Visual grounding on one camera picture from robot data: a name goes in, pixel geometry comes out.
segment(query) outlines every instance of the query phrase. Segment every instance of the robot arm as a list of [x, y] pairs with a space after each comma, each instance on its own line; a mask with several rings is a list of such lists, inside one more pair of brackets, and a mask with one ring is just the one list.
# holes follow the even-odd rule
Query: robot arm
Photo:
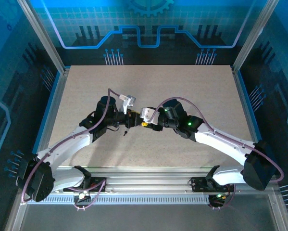
[[[58, 166], [77, 151], [90, 145], [105, 134], [107, 127], [113, 126], [117, 128], [122, 124], [126, 128], [142, 125], [154, 131], [172, 128], [176, 134], [185, 139], [207, 144], [237, 160], [240, 166], [215, 166], [209, 172], [204, 181], [204, 187], [214, 191], [222, 185], [235, 183], [246, 183], [257, 190], [264, 190], [275, 173], [275, 168], [267, 160], [258, 156], [254, 151], [245, 148], [244, 145], [237, 145], [234, 141], [239, 141], [263, 151], [262, 142], [244, 141], [215, 128], [211, 130], [203, 119], [187, 115], [182, 104], [177, 100], [164, 103], [163, 108], [159, 108], [152, 118], [152, 114], [155, 112], [154, 108], [142, 108], [139, 114], [127, 108], [128, 106], [133, 106], [134, 97], [120, 95], [119, 98], [124, 101], [120, 111], [117, 110], [115, 99], [110, 97], [109, 107], [105, 112], [108, 96], [104, 96], [98, 102], [96, 111], [88, 115], [72, 133], [66, 136], [69, 138], [67, 141], [59, 141], [52, 147], [38, 152], [37, 156], [33, 155], [23, 158], [19, 166], [16, 185], [23, 189], [33, 167], [45, 155], [49, 154], [54, 146], [58, 145], [50, 153], [50, 156], [45, 159], [45, 162], [42, 162], [36, 169], [26, 193], [38, 202], [55, 190], [69, 187], [77, 187], [82, 190], [89, 188], [93, 181], [91, 174], [87, 170], [80, 166], [75, 166], [69, 170], [57, 170]], [[102, 122], [94, 129], [90, 129], [100, 121], [104, 113], [105, 117]], [[224, 139], [219, 134], [230, 137], [231, 140]]]
[[272, 153], [266, 152], [263, 141], [245, 141], [212, 128], [202, 118], [187, 115], [176, 99], [165, 102], [157, 112], [155, 108], [142, 108], [140, 117], [148, 128], [172, 128], [181, 137], [209, 145], [239, 162], [240, 165], [235, 167], [215, 166], [206, 178], [207, 187], [213, 189], [226, 184], [246, 183], [263, 191], [276, 172], [271, 162], [250, 149], [258, 150], [273, 159]]

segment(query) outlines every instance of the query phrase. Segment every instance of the floor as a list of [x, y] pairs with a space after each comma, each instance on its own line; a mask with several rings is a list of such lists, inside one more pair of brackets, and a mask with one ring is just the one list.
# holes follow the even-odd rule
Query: floor
[[207, 205], [95, 205], [77, 211], [72, 205], [29, 205], [22, 231], [274, 231], [265, 197], [236, 196], [230, 207]]
[[[194, 102], [216, 128], [245, 140], [250, 132], [230, 66], [130, 65], [71, 66], [49, 145], [73, 131], [94, 111], [107, 88], [137, 98], [134, 110], [156, 107], [173, 96]], [[196, 111], [182, 103], [192, 115]], [[88, 167], [210, 167], [236, 165], [219, 151], [176, 135], [142, 127], [108, 131], [66, 160], [63, 166]]]

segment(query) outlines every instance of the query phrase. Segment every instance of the metal bar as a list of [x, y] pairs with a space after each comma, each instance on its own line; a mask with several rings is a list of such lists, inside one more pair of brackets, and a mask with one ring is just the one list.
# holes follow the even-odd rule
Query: metal bar
[[[80, 205], [91, 202], [86, 199]], [[30, 205], [73, 205], [74, 194], [50, 194], [40, 202], [31, 201]], [[209, 204], [208, 195], [114, 195], [100, 194], [95, 205], [207, 205]]]
[[250, 102], [250, 101], [248, 99], [242, 77], [241, 78], [239, 77], [239, 72], [233, 72], [233, 75], [234, 75], [234, 80], [235, 80], [235, 83], [237, 86], [238, 94], [239, 94], [239, 97], [241, 100], [242, 108], [244, 111], [244, 115], [245, 115], [246, 122], [247, 122], [248, 127], [249, 127], [249, 131], [250, 131], [252, 140], [255, 142], [258, 142], [258, 140], [260, 140], [261, 137], [259, 134], [258, 127], [256, 127], [256, 124], [252, 120], [252, 114], [251, 113], [253, 113], [253, 112], [251, 112], [250, 103], [249, 103], [250, 106], [248, 107], [248, 102]]
[[195, 65], [197, 65], [197, 61], [198, 61], [198, 57], [200, 56], [199, 53], [197, 53], [197, 57], [196, 57], [196, 61], [195, 61]]
[[[53, 99], [50, 105], [49, 113], [45, 121], [44, 130], [41, 133], [41, 138], [38, 143], [36, 152], [46, 149], [48, 147], [50, 136], [54, 127], [55, 118], [58, 112], [58, 108], [59, 108], [60, 101], [63, 95], [63, 90], [66, 84], [68, 74], [69, 74], [69, 69], [67, 68], [64, 74], [61, 74], [61, 76], [59, 76], [57, 87], [55, 89]], [[24, 218], [25, 210], [26, 210], [26, 204], [19, 206], [21, 203], [21, 193], [22, 191], [19, 192], [15, 198], [12, 211], [8, 218], [8, 223], [5, 229], [6, 231], [20, 230], [20, 227]]]
[[[60, 167], [58, 171], [69, 169]], [[94, 177], [106, 177], [106, 193], [114, 194], [219, 194], [218, 192], [192, 192], [191, 177], [205, 177], [210, 167], [101, 167], [86, 168]], [[269, 194], [246, 184], [237, 185], [237, 194]]]
[[11, 212], [9, 214], [6, 226], [5, 226], [5, 231], [17, 231], [20, 230], [21, 228], [21, 224], [22, 224], [22, 220], [27, 208], [27, 204], [22, 205], [21, 204], [21, 193], [22, 191], [19, 190], [14, 203], [13, 203], [13, 207], [11, 209]]
[[29, 1], [28, 2], [26, 0], [17, 0], [17, 1], [21, 6], [27, 19], [29, 20], [31, 26], [33, 27], [35, 33], [37, 34], [38, 38], [40, 39], [42, 45], [46, 49], [50, 58], [52, 59], [55, 67], [61, 74], [64, 73], [65, 66], [63, 64], [63, 61], [61, 60], [56, 48], [54, 47], [54, 44], [52, 43], [47, 31], [45, 30], [44, 26], [39, 20], [34, 7], [31, 5]]
[[258, 86], [254, 88], [254, 90], [249, 94], [249, 98], [258, 91]]
[[288, 231], [288, 211], [277, 185], [271, 188], [274, 192], [269, 194], [269, 200], [278, 230]]
[[250, 34], [248, 35], [240, 53], [238, 54], [234, 62], [233, 68], [235, 72], [237, 72], [242, 67], [245, 59], [247, 58], [250, 51], [252, 50], [255, 42], [257, 41], [259, 35], [261, 34], [265, 24], [268, 22], [278, 2], [279, 0], [268, 0], [266, 2]]

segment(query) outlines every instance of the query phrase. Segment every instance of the wire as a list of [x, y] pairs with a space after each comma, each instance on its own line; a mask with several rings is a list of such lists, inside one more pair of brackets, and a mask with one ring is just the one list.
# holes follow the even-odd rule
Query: wire
[[226, 204], [224, 204], [224, 203], [221, 203], [221, 202], [219, 202], [219, 201], [213, 201], [214, 203], [217, 203], [217, 204], [222, 204], [223, 206], [222, 207], [219, 207], [219, 209], [223, 209], [223, 208], [226, 208], [227, 206], [229, 206], [229, 204], [232, 202], [232, 200], [234, 199], [234, 196], [235, 196], [235, 194], [236, 194], [236, 185], [234, 184], [234, 191], [233, 191], [233, 193], [232, 193], [232, 196], [231, 196], [231, 198], [230, 198], [230, 200], [226, 203]]
[[257, 154], [259, 154], [260, 156], [262, 156], [263, 158], [265, 158], [267, 161], [269, 161], [269, 162], [279, 171], [279, 173], [280, 173], [280, 177], [279, 177], [278, 179], [276, 179], [276, 180], [271, 180], [270, 182], [279, 182], [279, 181], [281, 181], [282, 179], [284, 179], [284, 176], [285, 176], [285, 175], [284, 175], [283, 170], [282, 170], [282, 169], [280, 168], [280, 166], [278, 166], [277, 163], [275, 163], [270, 157], [266, 156], [265, 154], [263, 154], [263, 153], [260, 152], [259, 150], [255, 149], [255, 148], [253, 148], [253, 147], [251, 147], [251, 146], [249, 146], [249, 145], [247, 145], [247, 144], [244, 144], [244, 143], [242, 143], [242, 142], [239, 142], [239, 141], [237, 141], [237, 140], [234, 140], [233, 138], [228, 137], [228, 136], [226, 136], [226, 135], [223, 135], [223, 134], [219, 133], [218, 131], [216, 131], [215, 129], [213, 129], [213, 128], [210, 126], [210, 124], [208, 123], [208, 121], [206, 120], [206, 118], [203, 116], [203, 114], [201, 113], [201, 111], [199, 110], [199, 108], [198, 108], [195, 104], [193, 104], [191, 101], [189, 101], [189, 100], [187, 100], [187, 99], [185, 99], [185, 98], [182, 98], [182, 97], [178, 97], [178, 96], [177, 96], [177, 97], [171, 97], [171, 98], [168, 98], [168, 99], [164, 100], [162, 103], [159, 104], [159, 106], [157, 106], [157, 108], [155, 109], [154, 113], [152, 114], [150, 120], [148, 120], [148, 123], [150, 123], [150, 122], [152, 121], [152, 119], [154, 118], [154, 116], [155, 116], [156, 113], [158, 112], [159, 108], [160, 108], [164, 103], [166, 103], [167, 101], [170, 101], [170, 100], [183, 100], [183, 101], [191, 104], [191, 105], [196, 109], [196, 111], [200, 114], [200, 116], [201, 116], [202, 120], [204, 121], [204, 123], [206, 124], [206, 126], [207, 126], [211, 131], [213, 131], [213, 134], [218, 135], [219, 137], [221, 137], [221, 138], [223, 138], [223, 139], [225, 139], [225, 140], [227, 140], [227, 141], [229, 141], [229, 142], [235, 143], [235, 144], [240, 145], [240, 146], [243, 146], [243, 147], [245, 147], [245, 148], [247, 148], [247, 149], [249, 149], [249, 150], [251, 150], [251, 151], [254, 151], [254, 152], [256, 152]]
[[94, 199], [91, 200], [91, 202], [90, 202], [87, 206], [79, 207], [79, 206], [76, 204], [76, 203], [78, 203], [78, 200], [77, 200], [77, 201], [74, 203], [74, 207], [76, 207], [78, 210], [79, 210], [79, 209], [85, 210], [85, 209], [91, 207], [91, 206], [95, 203], [95, 201], [97, 200], [97, 198], [99, 197], [99, 195], [100, 195], [100, 193], [101, 193], [101, 191], [102, 191], [102, 189], [103, 189], [103, 187], [104, 187], [104, 185], [105, 185], [105, 182], [106, 182], [106, 180], [103, 180], [103, 181], [102, 181], [102, 185], [101, 185], [101, 187], [100, 187], [97, 195], [95, 195]]
[[108, 88], [108, 97], [107, 97], [107, 102], [106, 102], [106, 106], [105, 106], [105, 109], [104, 109], [104, 113], [103, 113], [101, 119], [100, 119], [94, 126], [92, 126], [91, 128], [89, 128], [89, 129], [87, 129], [87, 130], [84, 130], [84, 131], [82, 131], [82, 132], [79, 132], [79, 133], [77, 133], [77, 134], [75, 134], [75, 135], [69, 136], [69, 137], [65, 138], [64, 140], [58, 142], [58, 143], [57, 143], [55, 146], [53, 146], [53, 147], [49, 150], [49, 152], [46, 153], [46, 154], [39, 160], [39, 162], [34, 166], [34, 168], [32, 169], [32, 171], [29, 173], [29, 175], [28, 175], [28, 177], [27, 177], [27, 179], [26, 179], [26, 182], [25, 182], [25, 184], [24, 184], [23, 190], [22, 190], [22, 194], [21, 194], [21, 201], [22, 201], [22, 203], [25, 203], [25, 202], [29, 201], [29, 200], [26, 200], [26, 199], [25, 199], [25, 193], [26, 193], [26, 190], [27, 190], [27, 187], [28, 187], [29, 182], [31, 181], [34, 173], [36, 172], [37, 168], [41, 165], [41, 163], [42, 163], [48, 156], [50, 156], [50, 154], [53, 153], [55, 149], [57, 149], [57, 148], [58, 148], [59, 146], [61, 146], [63, 143], [67, 142], [68, 140], [70, 140], [70, 139], [72, 139], [72, 138], [75, 138], [75, 137], [77, 137], [77, 136], [80, 136], [80, 135], [82, 135], [83, 133], [86, 133], [86, 132], [89, 132], [89, 131], [95, 129], [95, 128], [103, 121], [103, 119], [105, 118], [105, 115], [106, 115], [106, 113], [107, 113], [107, 109], [109, 108], [111, 93], [113, 93], [113, 94], [116, 95], [116, 96], [119, 96], [119, 94], [117, 94], [116, 92], [114, 92], [113, 90], [111, 90], [110, 88]]
[[93, 186], [91, 186], [88, 189], [77, 189], [75, 187], [69, 187], [68, 189], [76, 191], [76, 192], [84, 192], [84, 191], [93, 190], [93, 189], [97, 188], [99, 185], [101, 185], [102, 183], [103, 183], [103, 181], [100, 181], [98, 184], [94, 184]]
[[106, 129], [108, 129], [108, 130], [110, 130], [110, 131], [118, 131], [118, 130], [119, 130], [119, 126], [118, 126], [118, 128], [117, 128], [116, 130], [111, 129], [111, 128], [106, 128]]
[[226, 185], [226, 187], [228, 188], [228, 196], [230, 196], [230, 186]]

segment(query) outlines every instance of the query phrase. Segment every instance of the speckled work surface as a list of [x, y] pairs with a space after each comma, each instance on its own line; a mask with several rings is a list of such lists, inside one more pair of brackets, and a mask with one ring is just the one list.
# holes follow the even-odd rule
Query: speckled work surface
[[[218, 129], [250, 140], [250, 132], [230, 66], [132, 65], [72, 66], [55, 120], [50, 145], [69, 132], [90, 112], [107, 89], [137, 98], [134, 110], [156, 107], [181, 96], [195, 103], [208, 122]], [[183, 103], [193, 115], [195, 109]], [[185, 140], [172, 129], [162, 132], [136, 127], [107, 131], [63, 166], [88, 167], [209, 167], [232, 165], [235, 160], [209, 146]]]

